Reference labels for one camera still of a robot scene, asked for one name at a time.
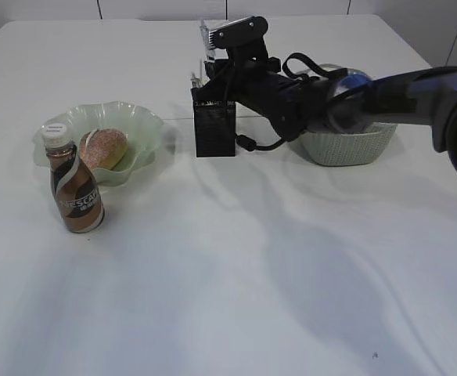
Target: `white table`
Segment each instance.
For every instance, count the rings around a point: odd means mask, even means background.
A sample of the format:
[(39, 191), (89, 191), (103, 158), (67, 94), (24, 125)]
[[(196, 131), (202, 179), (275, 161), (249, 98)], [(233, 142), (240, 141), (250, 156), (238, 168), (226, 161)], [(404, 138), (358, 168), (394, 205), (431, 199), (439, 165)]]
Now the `white table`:
[[(267, 41), (375, 77), (426, 66), (375, 16), (270, 19)], [(195, 22), (0, 31), (0, 375), (457, 375), (457, 174), (430, 130), (399, 127), (357, 168), (296, 144), (196, 159), (202, 53)], [(155, 164), (102, 189), (105, 222), (71, 234), (30, 138), (112, 99), (177, 120)], [(264, 143), (263, 123), (239, 119)]]

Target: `glass bowl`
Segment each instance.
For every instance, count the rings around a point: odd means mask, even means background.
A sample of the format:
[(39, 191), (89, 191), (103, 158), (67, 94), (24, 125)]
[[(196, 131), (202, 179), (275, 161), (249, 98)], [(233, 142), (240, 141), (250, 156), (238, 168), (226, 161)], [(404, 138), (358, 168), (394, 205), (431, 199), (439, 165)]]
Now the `glass bowl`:
[[(76, 145), (79, 145), (83, 135), (95, 128), (114, 128), (126, 135), (128, 151), (121, 161), (112, 170), (92, 169), (96, 181), (103, 186), (125, 183), (134, 170), (147, 165), (152, 160), (149, 157), (160, 146), (163, 125), (162, 119), (150, 110), (126, 102), (77, 106), (65, 114), (49, 119), (45, 124), (53, 123), (67, 125)], [(35, 133), (33, 142), (34, 163), (37, 166), (49, 167), (40, 130)]]

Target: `robotic arm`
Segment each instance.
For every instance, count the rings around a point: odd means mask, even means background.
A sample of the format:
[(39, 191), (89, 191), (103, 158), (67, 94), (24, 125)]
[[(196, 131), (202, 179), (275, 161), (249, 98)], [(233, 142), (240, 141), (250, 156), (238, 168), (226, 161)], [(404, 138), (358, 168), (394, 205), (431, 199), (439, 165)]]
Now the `robotic arm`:
[[(193, 88), (195, 101), (236, 101), (267, 118), (280, 141), (258, 146), (246, 136), (236, 142), (251, 150), (271, 150), (303, 132), (359, 133), (372, 122), (430, 125), (434, 149), (448, 151), (457, 170), (457, 67), (440, 67), (371, 81), (347, 69), (326, 71), (300, 53), (282, 65), (268, 57), (263, 17), (249, 17), (210, 31), (209, 48), (226, 49), (228, 59), (208, 61), (211, 79)], [(296, 59), (316, 76), (295, 74)]]

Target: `bottle label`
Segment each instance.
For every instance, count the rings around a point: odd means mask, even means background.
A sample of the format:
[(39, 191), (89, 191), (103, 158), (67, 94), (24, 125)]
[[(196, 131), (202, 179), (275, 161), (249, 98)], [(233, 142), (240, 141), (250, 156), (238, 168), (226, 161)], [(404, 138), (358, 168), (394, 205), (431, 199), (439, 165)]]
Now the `bottle label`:
[(77, 155), (77, 148), (58, 165), (52, 163), (52, 192), (63, 221), (75, 233), (97, 227), (104, 209), (95, 178)]

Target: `coffee bottle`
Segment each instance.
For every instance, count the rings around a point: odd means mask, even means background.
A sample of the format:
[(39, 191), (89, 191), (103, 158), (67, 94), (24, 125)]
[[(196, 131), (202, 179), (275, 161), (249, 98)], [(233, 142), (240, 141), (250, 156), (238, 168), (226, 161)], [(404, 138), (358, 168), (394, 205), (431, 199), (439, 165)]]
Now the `coffee bottle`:
[(63, 221), (74, 233), (95, 229), (105, 211), (95, 177), (77, 155), (70, 130), (65, 124), (50, 124), (41, 134), (51, 164), (51, 190)]

